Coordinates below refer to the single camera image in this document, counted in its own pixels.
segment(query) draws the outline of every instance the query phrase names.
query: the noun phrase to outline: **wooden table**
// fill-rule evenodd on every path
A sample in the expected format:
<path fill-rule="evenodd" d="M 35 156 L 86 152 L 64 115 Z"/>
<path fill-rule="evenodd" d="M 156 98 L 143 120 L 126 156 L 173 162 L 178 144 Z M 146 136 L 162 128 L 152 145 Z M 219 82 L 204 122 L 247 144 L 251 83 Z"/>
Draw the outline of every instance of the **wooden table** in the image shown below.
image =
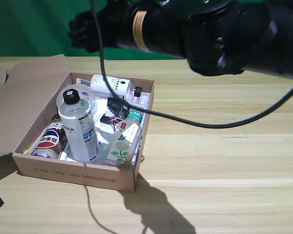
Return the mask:
<path fill-rule="evenodd" d="M 98 58 L 67 60 L 73 71 L 99 71 Z M 184 60 L 107 61 L 106 69 L 154 78 L 154 110 L 206 123 L 250 117 L 293 86 L 250 72 L 202 77 Z M 293 234 L 293 98 L 229 130 L 151 117 L 143 155 L 133 194 L 20 176 L 1 158 L 0 234 Z"/>

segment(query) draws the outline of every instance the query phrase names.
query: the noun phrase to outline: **pepsi can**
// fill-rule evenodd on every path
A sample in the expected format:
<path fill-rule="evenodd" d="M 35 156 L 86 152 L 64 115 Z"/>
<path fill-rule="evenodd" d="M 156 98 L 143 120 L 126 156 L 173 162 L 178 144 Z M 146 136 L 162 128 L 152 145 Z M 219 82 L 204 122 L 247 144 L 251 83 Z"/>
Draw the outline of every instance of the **pepsi can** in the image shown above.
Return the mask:
<path fill-rule="evenodd" d="M 61 118 L 56 114 L 52 117 L 32 155 L 58 159 L 66 141 Z"/>

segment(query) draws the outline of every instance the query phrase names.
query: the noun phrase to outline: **clear plastic bottle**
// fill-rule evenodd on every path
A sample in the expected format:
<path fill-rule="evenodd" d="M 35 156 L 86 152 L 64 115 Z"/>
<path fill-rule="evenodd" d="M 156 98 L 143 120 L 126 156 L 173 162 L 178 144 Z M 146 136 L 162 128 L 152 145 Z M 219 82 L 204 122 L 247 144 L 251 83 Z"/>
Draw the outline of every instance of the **clear plastic bottle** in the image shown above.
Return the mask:
<path fill-rule="evenodd" d="M 99 153 L 91 106 L 80 99 L 75 89 L 63 93 L 64 103 L 59 108 L 63 127 L 74 158 L 78 162 L 89 162 Z"/>
<path fill-rule="evenodd" d="M 126 101 L 128 101 L 135 93 L 136 90 L 140 90 L 141 87 L 134 86 L 130 80 L 123 79 L 123 78 L 117 78 L 117 77 L 106 77 L 108 80 L 108 83 L 112 87 L 112 89 L 115 91 L 115 93 L 122 98 L 124 98 Z M 110 96 L 112 95 L 106 86 L 106 83 L 104 82 L 103 76 L 101 74 L 95 74 L 91 81 L 83 80 L 83 79 L 77 79 L 77 84 L 84 84 L 91 88 L 91 90 L 98 92 L 98 93 L 107 93 Z"/>
<path fill-rule="evenodd" d="M 130 98 L 131 103 L 139 105 L 141 90 L 135 91 Z M 108 146 L 108 153 L 104 159 L 104 165 L 128 168 L 141 138 L 141 112 L 131 109 L 126 119 L 117 125 L 113 139 Z"/>

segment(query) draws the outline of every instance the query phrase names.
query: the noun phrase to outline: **white bottle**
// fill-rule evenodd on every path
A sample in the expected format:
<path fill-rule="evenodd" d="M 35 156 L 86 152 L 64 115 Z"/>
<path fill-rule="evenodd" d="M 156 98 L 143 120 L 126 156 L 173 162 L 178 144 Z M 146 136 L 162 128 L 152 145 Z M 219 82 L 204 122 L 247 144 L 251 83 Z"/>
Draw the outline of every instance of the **white bottle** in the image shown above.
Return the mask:
<path fill-rule="evenodd" d="M 78 162 L 89 162 L 99 153 L 91 106 L 75 89 L 66 90 L 63 98 L 59 115 L 73 156 Z"/>
<path fill-rule="evenodd" d="M 134 95 L 135 90 L 139 89 L 141 90 L 140 87 L 135 87 L 130 80 L 128 79 L 122 79 L 122 78 L 117 78 L 117 77 L 106 77 L 108 80 L 108 83 L 114 90 L 114 92 L 124 98 L 126 101 Z M 76 80 L 77 84 L 84 84 L 87 85 L 88 87 L 91 88 L 91 90 L 95 92 L 100 92 L 100 93 L 108 93 L 111 95 L 104 79 L 103 76 L 100 74 L 95 74 L 91 82 L 87 80 L 82 80 L 82 79 L 77 79 Z"/>

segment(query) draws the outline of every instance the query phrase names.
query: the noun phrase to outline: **black cable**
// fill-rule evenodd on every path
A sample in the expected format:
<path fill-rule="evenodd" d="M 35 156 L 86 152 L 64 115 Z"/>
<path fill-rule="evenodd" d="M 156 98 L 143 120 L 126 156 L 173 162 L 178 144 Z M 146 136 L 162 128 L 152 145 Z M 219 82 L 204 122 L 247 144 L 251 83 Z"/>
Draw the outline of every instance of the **black cable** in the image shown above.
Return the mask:
<path fill-rule="evenodd" d="M 187 120 L 184 118 L 179 118 L 176 116 L 171 116 L 168 114 L 164 114 L 164 113 L 160 113 L 160 112 L 156 112 L 156 111 L 152 111 L 152 110 L 147 110 L 147 109 L 143 109 L 137 106 L 133 106 L 131 104 L 129 104 L 127 101 L 123 100 L 120 96 L 118 96 L 114 90 L 112 89 L 112 87 L 110 86 L 107 78 L 106 78 L 106 73 L 105 73 L 105 64 L 104 64 L 104 48 L 103 48 L 103 42 L 102 42 L 102 34 L 101 34 L 101 30 L 99 27 L 99 22 L 97 19 L 97 13 L 95 10 L 95 0 L 89 0 L 90 1 L 90 7 L 91 7 L 91 12 L 93 14 L 95 23 L 96 23 L 96 28 L 97 28 L 97 33 L 98 33 L 98 38 L 99 38 L 99 47 L 100 47 L 100 65 L 101 65 L 101 72 L 102 72 L 102 76 L 103 79 L 106 83 L 106 86 L 108 87 L 109 91 L 111 92 L 111 94 L 115 97 L 115 99 L 117 99 L 118 102 L 120 102 L 123 105 L 127 105 L 129 108 L 131 109 L 135 109 L 137 111 L 140 112 L 144 112 L 150 115 L 155 115 L 155 116 L 159 116 L 159 117 L 164 117 L 164 118 L 168 118 L 171 120 L 175 120 L 177 122 L 181 122 L 181 123 L 185 123 L 188 125 L 192 125 L 192 126 L 196 126 L 196 127 L 201 127 L 201 128 L 209 128 L 209 129 L 224 129 L 224 128 L 234 128 L 234 127 L 239 127 L 242 125 L 246 125 L 249 123 L 252 123 L 254 121 L 257 121 L 267 115 L 269 115 L 270 113 L 272 113 L 273 111 L 275 111 L 276 109 L 278 109 L 280 106 L 282 106 L 286 101 L 288 101 L 292 96 L 293 96 L 293 88 L 286 93 L 278 102 L 276 102 L 274 105 L 272 105 L 271 107 L 269 107 L 267 110 L 254 115 L 250 118 L 241 120 L 241 121 L 237 121 L 237 122 L 233 122 L 233 123 L 226 123 L 226 124 L 206 124 L 206 123 L 199 123 L 199 122 L 194 122 L 191 120 Z"/>

